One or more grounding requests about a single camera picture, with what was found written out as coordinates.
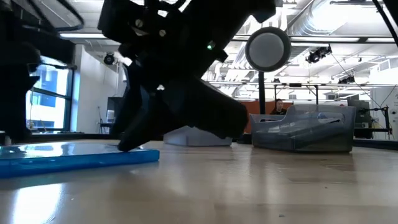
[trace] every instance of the table surface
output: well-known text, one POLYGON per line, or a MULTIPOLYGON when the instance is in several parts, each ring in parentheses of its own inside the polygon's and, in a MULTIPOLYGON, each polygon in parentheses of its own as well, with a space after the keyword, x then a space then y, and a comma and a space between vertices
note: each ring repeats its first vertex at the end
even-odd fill
MULTIPOLYGON (((100 141, 113 144, 114 141, 100 141)), ((150 142, 160 161, 0 180, 0 223, 393 223, 398 152, 150 142)))

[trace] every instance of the ductwork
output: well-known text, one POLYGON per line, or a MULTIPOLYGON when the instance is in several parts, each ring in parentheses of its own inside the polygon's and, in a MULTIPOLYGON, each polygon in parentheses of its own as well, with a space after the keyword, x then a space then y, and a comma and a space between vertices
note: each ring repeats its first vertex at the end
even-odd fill
POLYGON ((352 13, 346 11, 346 7, 332 5, 331 2, 314 0, 287 30, 287 35, 330 35, 342 27, 352 13))

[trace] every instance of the ceiling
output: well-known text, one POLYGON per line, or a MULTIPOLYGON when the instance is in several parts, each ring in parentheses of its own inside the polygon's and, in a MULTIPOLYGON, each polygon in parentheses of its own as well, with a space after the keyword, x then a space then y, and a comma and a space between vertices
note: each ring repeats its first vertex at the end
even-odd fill
MULTIPOLYGON (((40 7, 55 26, 73 26, 77 23, 76 18, 61 7, 57 1, 36 1, 40 3, 40 7)), ((78 32, 100 33, 96 26, 98 25, 103 1, 69 1, 85 19, 85 28, 78 32)), ((330 4, 331 0, 314 0, 313 4, 296 19, 296 15, 310 1, 296 0, 297 4, 295 6, 284 7, 279 10, 278 15, 272 21, 276 21, 276 26, 286 30, 289 35, 391 36, 374 6, 336 6, 330 4), (287 24, 293 19, 295 21, 294 24, 287 27, 287 24)), ((134 2, 143 4, 143 0, 134 0, 134 2)), ((269 26, 269 21, 264 24, 258 24, 252 18, 249 18, 238 34, 251 34, 262 26, 269 26)), ((112 40, 76 38, 73 41, 76 44, 84 44, 86 50, 99 60, 102 60, 105 52, 114 52, 118 48, 118 43, 112 40)), ((250 69, 244 54, 241 54, 244 45, 245 42, 229 43, 227 48, 225 48, 226 53, 229 55, 227 61, 220 65, 215 62, 209 68, 208 73, 204 75, 204 79, 210 82, 256 82, 256 72, 250 69)), ((310 50, 316 48, 317 45, 293 47, 289 64, 276 72, 267 73, 266 82, 279 78, 282 82, 336 83, 338 78, 345 74, 345 70, 354 72, 356 77, 366 78, 369 76, 371 67, 387 60, 389 57, 398 55, 397 46, 394 44, 331 44, 333 56, 329 55, 322 61, 309 65, 305 61, 305 57, 310 50)))

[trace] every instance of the window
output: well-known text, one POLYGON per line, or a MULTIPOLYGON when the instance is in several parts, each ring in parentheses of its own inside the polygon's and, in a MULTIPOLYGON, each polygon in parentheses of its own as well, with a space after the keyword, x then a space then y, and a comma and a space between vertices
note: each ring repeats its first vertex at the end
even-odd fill
POLYGON ((73 71, 56 69, 51 65, 63 64, 48 57, 42 57, 42 61, 30 74, 40 80, 26 94, 27 126, 50 132, 69 131, 73 71))

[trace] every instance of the screw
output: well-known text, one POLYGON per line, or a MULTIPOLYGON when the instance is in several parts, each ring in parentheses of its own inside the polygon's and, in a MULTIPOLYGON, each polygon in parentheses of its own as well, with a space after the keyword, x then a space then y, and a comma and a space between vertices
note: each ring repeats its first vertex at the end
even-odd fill
POLYGON ((164 37, 164 36, 166 35, 166 30, 160 30, 160 31, 159 31, 159 35, 160 35, 161 37, 164 37))
POLYGON ((144 22, 140 19, 136 20, 136 27, 141 28, 144 25, 144 22))

